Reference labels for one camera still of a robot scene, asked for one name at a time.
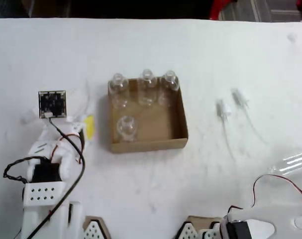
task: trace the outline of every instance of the cardboard piece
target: cardboard piece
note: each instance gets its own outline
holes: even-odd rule
[[[163,107],[158,103],[149,107],[141,106],[137,100],[136,79],[129,80],[129,91],[128,105],[120,110],[113,108],[111,95],[108,94],[111,151],[124,153],[185,147],[189,135],[181,89],[178,90],[176,104],[172,107]],[[116,132],[116,123],[122,116],[132,116],[137,120],[138,130],[135,142],[120,142]]]
[[[220,222],[222,218],[204,218],[204,217],[197,217],[197,216],[189,216],[187,218],[187,222],[191,222],[198,232],[202,229],[210,229],[210,225],[212,222]]]

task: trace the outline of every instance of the clear glass vial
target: clear glass vial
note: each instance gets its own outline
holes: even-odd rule
[[[129,101],[129,81],[120,73],[116,73],[108,83],[113,107],[124,108]]]
[[[152,71],[145,69],[137,80],[138,101],[140,105],[150,106],[157,100],[157,78]]]
[[[135,141],[137,132],[137,121],[132,116],[123,116],[117,121],[116,130],[120,136],[121,141]]]
[[[162,106],[170,107],[175,103],[180,88],[178,77],[174,71],[168,71],[160,80],[158,102]]]

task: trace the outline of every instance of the gray floor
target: gray floor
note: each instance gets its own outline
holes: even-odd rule
[[[228,4],[219,15],[219,20],[289,22],[301,21],[297,0],[238,0]]]

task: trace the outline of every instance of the black circuit board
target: black circuit board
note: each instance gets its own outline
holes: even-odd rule
[[[66,91],[39,91],[39,117],[47,118],[52,113],[53,118],[67,116]]]

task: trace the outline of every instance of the clear plastic tube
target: clear plastic tube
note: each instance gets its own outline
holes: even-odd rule
[[[302,169],[302,153],[280,160],[271,168],[270,173],[285,176],[300,169]]]

